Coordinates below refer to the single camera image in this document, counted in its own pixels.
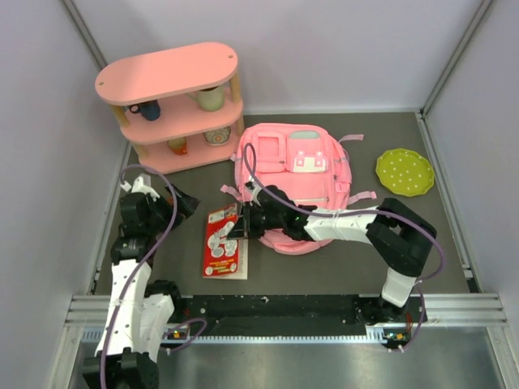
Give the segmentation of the red cover book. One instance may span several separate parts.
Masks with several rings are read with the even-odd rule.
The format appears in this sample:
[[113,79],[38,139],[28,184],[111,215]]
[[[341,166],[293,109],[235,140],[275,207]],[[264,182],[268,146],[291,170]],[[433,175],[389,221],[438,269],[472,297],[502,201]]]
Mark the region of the red cover book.
[[237,221],[236,203],[208,214],[202,261],[203,278],[248,279],[248,241],[232,240],[227,237]]

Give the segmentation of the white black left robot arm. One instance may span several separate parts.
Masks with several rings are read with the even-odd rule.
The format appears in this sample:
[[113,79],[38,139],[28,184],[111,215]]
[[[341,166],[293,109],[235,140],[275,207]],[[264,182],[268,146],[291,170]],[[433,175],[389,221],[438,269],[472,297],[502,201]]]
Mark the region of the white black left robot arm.
[[156,388],[157,357],[168,321],[184,310],[173,281],[148,281],[156,244],[193,215],[199,201],[176,186],[158,194],[138,177],[124,183],[119,200],[122,221],[110,249],[112,287],[105,329],[82,375],[90,388]]

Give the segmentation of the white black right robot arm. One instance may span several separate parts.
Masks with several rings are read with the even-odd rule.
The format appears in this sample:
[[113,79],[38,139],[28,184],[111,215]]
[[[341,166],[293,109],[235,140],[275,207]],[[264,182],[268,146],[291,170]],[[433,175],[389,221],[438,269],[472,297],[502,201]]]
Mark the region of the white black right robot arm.
[[356,305],[358,319],[370,325],[393,322],[407,312],[436,238],[434,227],[394,198],[360,210],[326,209],[297,205],[276,186],[254,188],[226,238],[260,239],[273,230],[296,242],[348,241],[372,246],[388,271],[380,296]]

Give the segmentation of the orange cup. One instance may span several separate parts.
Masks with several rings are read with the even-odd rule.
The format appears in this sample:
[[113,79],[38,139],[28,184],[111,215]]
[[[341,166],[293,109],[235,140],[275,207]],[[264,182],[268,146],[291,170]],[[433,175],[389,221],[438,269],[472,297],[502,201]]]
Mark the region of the orange cup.
[[167,146],[171,152],[178,156],[184,156],[187,154],[187,138],[176,138],[167,141]]

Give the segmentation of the patterned ceramic bowl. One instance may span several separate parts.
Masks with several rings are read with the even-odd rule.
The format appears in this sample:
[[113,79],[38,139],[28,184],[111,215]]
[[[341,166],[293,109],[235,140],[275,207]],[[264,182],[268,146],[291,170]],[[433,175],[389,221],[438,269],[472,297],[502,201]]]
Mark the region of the patterned ceramic bowl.
[[232,130],[231,130],[230,126],[222,127],[222,128],[215,129],[215,130],[205,131],[204,138],[205,138],[205,141],[210,146],[215,146],[215,147],[222,146],[229,141],[231,131]]

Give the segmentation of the pink three-tier wooden shelf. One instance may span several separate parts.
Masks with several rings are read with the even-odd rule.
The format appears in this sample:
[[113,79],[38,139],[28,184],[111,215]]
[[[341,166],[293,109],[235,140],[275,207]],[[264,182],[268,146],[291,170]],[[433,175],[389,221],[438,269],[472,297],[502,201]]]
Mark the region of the pink three-tier wooden shelf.
[[[203,111],[187,93],[222,86],[225,104]],[[161,173],[174,173],[228,160],[244,131],[238,55],[223,43],[202,42],[119,59],[97,76],[98,96],[113,110],[122,135],[139,162]],[[161,116],[147,121],[130,105],[157,100]],[[229,141],[210,146],[204,132],[230,126]],[[187,154],[175,155],[167,141],[187,138]]]

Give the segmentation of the dark blue mug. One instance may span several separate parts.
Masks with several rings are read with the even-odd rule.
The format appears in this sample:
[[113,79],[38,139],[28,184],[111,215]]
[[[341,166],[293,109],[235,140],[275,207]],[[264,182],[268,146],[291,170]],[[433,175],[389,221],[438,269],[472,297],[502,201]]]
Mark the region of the dark blue mug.
[[150,122],[156,121],[161,116],[161,107],[157,100],[130,105],[128,110],[133,114],[139,113],[145,120]]

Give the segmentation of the pale green mug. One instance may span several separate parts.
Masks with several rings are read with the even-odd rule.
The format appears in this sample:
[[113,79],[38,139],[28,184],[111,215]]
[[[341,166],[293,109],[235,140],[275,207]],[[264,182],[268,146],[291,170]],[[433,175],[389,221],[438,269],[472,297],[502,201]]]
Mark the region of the pale green mug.
[[216,112],[225,104],[225,89],[222,86],[205,88],[193,93],[187,93],[203,111]]

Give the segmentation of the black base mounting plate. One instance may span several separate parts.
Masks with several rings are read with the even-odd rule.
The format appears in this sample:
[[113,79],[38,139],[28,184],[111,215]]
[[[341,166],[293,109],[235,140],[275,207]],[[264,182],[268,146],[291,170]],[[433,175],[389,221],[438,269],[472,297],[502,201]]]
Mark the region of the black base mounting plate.
[[171,323],[205,318],[209,335],[349,335],[367,324],[417,323],[422,303],[402,309],[379,295],[195,295],[178,301]]

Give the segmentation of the green polka dot plate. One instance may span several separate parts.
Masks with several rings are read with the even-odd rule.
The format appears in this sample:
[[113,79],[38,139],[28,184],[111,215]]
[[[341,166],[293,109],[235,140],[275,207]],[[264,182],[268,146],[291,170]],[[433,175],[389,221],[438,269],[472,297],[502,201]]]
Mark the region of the green polka dot plate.
[[435,185],[435,172],[429,160],[404,148],[387,150],[379,156],[375,174],[382,186],[405,197],[424,195]]

